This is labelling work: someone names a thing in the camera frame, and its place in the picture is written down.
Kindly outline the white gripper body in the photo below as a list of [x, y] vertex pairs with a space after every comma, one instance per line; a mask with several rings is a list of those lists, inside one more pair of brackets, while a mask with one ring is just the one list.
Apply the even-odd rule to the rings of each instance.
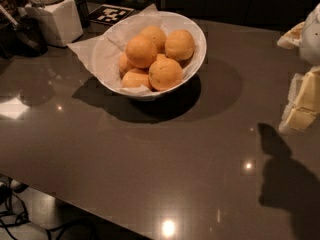
[[304, 61], [311, 65], [320, 65], [320, 3], [304, 22], [299, 52]]

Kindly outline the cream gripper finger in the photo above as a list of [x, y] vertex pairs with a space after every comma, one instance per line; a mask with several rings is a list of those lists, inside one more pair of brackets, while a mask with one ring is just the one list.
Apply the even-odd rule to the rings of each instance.
[[292, 78], [279, 131], [283, 134], [303, 132], [319, 115], [320, 67], [313, 66], [305, 75], [296, 73]]
[[301, 39], [301, 31], [304, 26], [304, 23], [301, 22], [287, 31], [282, 35], [277, 41], [277, 45], [284, 49], [294, 49], [299, 46]]

